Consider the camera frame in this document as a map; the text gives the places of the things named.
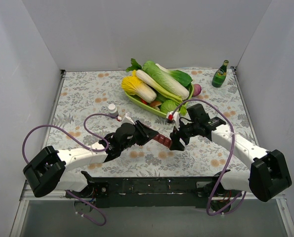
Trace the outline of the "red weekly pill organizer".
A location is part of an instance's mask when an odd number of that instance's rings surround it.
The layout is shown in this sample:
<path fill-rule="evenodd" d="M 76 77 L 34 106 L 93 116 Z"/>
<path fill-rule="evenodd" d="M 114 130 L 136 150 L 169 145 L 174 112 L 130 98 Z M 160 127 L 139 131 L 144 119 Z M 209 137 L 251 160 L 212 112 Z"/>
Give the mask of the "red weekly pill organizer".
<path fill-rule="evenodd" d="M 157 134 L 154 138 L 155 141 L 157 141 L 158 143 L 164 145 L 167 148 L 171 147 L 172 141 L 170 138 L 167 138 L 166 136 L 162 135 L 162 134 Z"/>

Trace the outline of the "white pill bottle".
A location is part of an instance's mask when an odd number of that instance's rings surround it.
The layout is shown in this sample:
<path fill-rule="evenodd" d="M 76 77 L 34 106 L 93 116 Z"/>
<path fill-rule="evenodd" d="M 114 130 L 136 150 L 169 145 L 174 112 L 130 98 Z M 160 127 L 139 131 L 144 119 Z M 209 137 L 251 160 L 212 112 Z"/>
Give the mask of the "white pill bottle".
<path fill-rule="evenodd" d="M 111 116 L 117 117 L 119 115 L 118 109 L 115 104 L 108 105 L 108 112 Z"/>

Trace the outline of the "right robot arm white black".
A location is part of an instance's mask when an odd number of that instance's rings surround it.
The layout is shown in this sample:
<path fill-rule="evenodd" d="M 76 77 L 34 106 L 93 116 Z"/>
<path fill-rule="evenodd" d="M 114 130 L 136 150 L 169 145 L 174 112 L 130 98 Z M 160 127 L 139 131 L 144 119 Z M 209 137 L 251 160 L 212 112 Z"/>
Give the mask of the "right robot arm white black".
<path fill-rule="evenodd" d="M 235 134 L 225 120 L 210 118 L 201 104 L 189 107 L 187 112 L 190 117 L 187 124 L 182 122 L 178 112 L 167 113 L 167 121 L 174 123 L 170 134 L 172 151 L 184 151 L 190 138 L 202 136 L 228 150 L 250 171 L 248 175 L 231 170 L 217 174 L 217 181 L 212 184 L 217 196 L 237 190 L 253 193 L 260 201 L 267 202 L 292 185 L 285 157 L 280 151 L 268 151 Z"/>

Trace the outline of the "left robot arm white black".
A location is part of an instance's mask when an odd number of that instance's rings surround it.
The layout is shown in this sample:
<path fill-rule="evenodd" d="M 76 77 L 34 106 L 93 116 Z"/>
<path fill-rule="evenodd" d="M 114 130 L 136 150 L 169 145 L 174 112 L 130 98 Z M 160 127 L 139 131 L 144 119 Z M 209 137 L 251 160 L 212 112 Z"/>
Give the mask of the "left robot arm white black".
<path fill-rule="evenodd" d="M 159 133 L 140 121 L 122 123 L 114 132 L 88 147 L 56 150 L 43 148 L 23 169 L 34 196 L 44 197 L 54 190 L 69 190 L 87 198 L 93 194 L 94 180 L 76 168 L 105 163 L 121 156 L 133 145 L 145 145 Z"/>

